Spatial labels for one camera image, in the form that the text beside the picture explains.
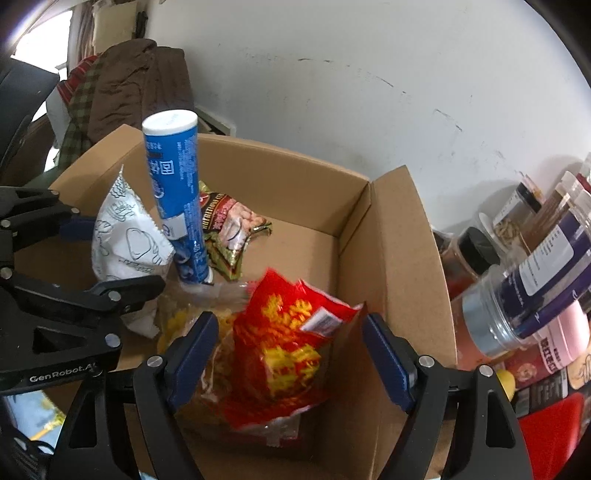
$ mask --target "plaid fabric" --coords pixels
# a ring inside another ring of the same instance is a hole
[[[68,168],[92,147],[92,142],[87,136],[88,123],[102,65],[102,58],[99,57],[86,72],[84,80],[78,85],[72,96],[68,106],[71,121],[66,130],[58,160],[60,168]]]
[[[92,64],[98,58],[97,55],[91,55],[82,60],[78,66],[73,69],[68,75],[67,80],[62,80],[57,84],[57,91],[60,93],[61,98],[64,100],[66,105],[70,104],[74,92],[78,88],[86,77],[86,72],[92,67]]]

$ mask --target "metal screw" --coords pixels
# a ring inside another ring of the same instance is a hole
[[[12,277],[12,270],[10,270],[8,267],[1,268],[0,277],[2,277],[4,280],[8,280],[10,277]]]
[[[422,357],[419,357],[418,363],[425,368],[431,368],[433,365],[435,365],[435,360],[433,360],[433,358],[428,355],[423,355]]]
[[[158,355],[151,356],[147,362],[149,367],[156,368],[162,365],[162,357]]]
[[[485,377],[492,377],[495,373],[494,370],[488,365],[481,365],[478,371]]]
[[[111,348],[117,348],[119,347],[119,345],[121,345],[121,339],[114,333],[108,333],[105,336],[105,343],[107,344],[107,346],[110,346]]]
[[[118,291],[115,291],[115,290],[110,291],[109,292],[109,298],[112,301],[120,301],[121,300],[121,293],[119,293]]]

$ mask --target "cardboard box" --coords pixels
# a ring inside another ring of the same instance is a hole
[[[94,215],[121,165],[148,209],[154,207],[141,132],[123,126],[74,163],[52,186],[63,202]],[[200,177],[272,219],[271,236],[248,247],[243,274],[267,267],[289,280],[303,278],[349,304],[367,302],[396,335],[442,364],[456,362],[452,316],[431,229],[408,170],[398,168],[371,183],[363,176],[305,155],[256,142],[202,135]],[[88,244],[49,239],[20,252],[17,268],[65,287],[95,282]],[[314,462],[268,459],[218,451],[187,441],[207,479],[312,480],[376,478],[400,434],[406,415],[392,405],[363,345],[360,323],[341,331],[327,373],[331,400],[322,407]],[[138,365],[154,343],[124,338],[121,368]],[[75,385],[51,389],[67,408]],[[151,467],[137,416],[129,409],[138,464]],[[450,429],[428,473],[439,475]]]

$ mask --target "pink container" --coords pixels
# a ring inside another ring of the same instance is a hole
[[[520,390],[569,366],[586,350],[589,336],[587,315],[576,301],[533,335],[538,345],[510,353],[495,369],[511,372]]]

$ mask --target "green checkered cloth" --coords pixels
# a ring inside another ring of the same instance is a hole
[[[72,165],[80,156],[92,147],[88,138],[88,124],[90,122],[90,110],[95,97],[96,85],[98,84],[103,66],[103,57],[99,57],[92,64],[84,82],[76,88],[68,111],[70,112],[70,125],[66,130],[64,141],[60,148],[58,166],[66,169]]]

